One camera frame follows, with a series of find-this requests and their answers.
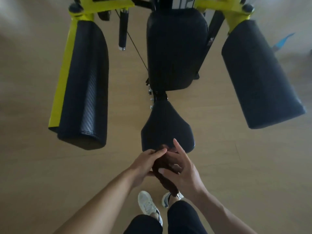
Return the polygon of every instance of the wooden floor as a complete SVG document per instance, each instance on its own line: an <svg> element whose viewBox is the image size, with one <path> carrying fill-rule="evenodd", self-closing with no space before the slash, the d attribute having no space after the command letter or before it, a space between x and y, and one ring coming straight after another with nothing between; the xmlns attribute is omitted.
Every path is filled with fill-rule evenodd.
<svg viewBox="0 0 312 234"><path fill-rule="evenodd" d="M290 1L278 7L287 10ZM116 13L110 22L97 19L110 56L107 145L87 152L58 141L47 129L70 22L69 2L7 0L10 14L0 13L0 233L53 232L141 151L140 131L151 101L144 66L149 11L140 7L130 10L129 34L144 63L129 38L127 50L118 50ZM311 1L295 5L301 25L295 16L292 22L273 18L269 23L265 11L271 17L276 13L265 1L257 3L255 16L270 44L296 32L277 57L308 113L262 130L248 129L221 57L226 25L201 78L185 90L168 92L169 101L193 129L196 147L189 157L208 190L228 209L259 233L311 233L311 22L301 22L309 12L299 12ZM122 233L140 214L140 190L152 194L167 226L160 203L165 190L147 178L128 197L113 234Z"/></svg>

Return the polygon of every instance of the black pants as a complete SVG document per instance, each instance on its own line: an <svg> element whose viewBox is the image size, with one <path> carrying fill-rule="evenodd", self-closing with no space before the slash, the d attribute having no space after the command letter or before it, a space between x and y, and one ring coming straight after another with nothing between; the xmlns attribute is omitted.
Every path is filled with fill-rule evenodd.
<svg viewBox="0 0 312 234"><path fill-rule="evenodd" d="M168 234L207 234L195 209L185 201L175 202L168 210ZM136 216L124 234L161 234L162 226L148 215Z"/></svg>

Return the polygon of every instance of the black handle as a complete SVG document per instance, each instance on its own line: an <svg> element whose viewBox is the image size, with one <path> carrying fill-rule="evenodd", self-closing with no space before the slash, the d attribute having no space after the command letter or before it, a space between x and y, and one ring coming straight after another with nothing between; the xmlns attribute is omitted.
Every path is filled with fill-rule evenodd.
<svg viewBox="0 0 312 234"><path fill-rule="evenodd" d="M119 21L119 50L126 50L127 29L128 29L129 10L122 9L120 11Z"/></svg>

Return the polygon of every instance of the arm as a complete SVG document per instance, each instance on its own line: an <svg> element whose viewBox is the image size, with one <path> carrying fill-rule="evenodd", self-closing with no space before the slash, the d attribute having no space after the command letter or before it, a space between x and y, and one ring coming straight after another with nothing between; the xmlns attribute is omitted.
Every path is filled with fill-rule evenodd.
<svg viewBox="0 0 312 234"><path fill-rule="evenodd" d="M163 149L151 154L154 150L147 150L141 153L128 169L115 177L54 234L110 233L132 188L142 183L143 179L150 174L154 161L166 151Z"/></svg>
<svg viewBox="0 0 312 234"><path fill-rule="evenodd" d="M159 172L171 180L179 191L193 202L205 216L214 233L256 234L254 230L232 214L216 197L207 191L196 167L176 139L174 139L174 145L178 154L171 152L167 152L167 154L171 156L172 162L183 169L182 172L179 175L167 169L159 169Z"/></svg>

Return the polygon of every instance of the hand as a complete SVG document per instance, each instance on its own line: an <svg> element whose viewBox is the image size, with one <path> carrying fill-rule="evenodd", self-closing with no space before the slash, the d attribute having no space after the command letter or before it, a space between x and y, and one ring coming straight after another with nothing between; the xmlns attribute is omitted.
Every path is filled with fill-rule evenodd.
<svg viewBox="0 0 312 234"><path fill-rule="evenodd" d="M149 149L141 153L128 168L134 174L133 186L140 185L146 176L153 176L151 168L156 159L160 158L167 152L167 149L159 150L155 153L153 149Z"/></svg>
<svg viewBox="0 0 312 234"><path fill-rule="evenodd" d="M171 157L173 163L179 165L182 168L182 172L180 174L175 174L164 168L160 168L158 172L172 181L179 189L179 191L186 198L193 202L193 200L201 195L202 192L207 190L201 181L195 165L189 159L176 139L174 139L174 145L178 153L167 152L167 154Z"/></svg>

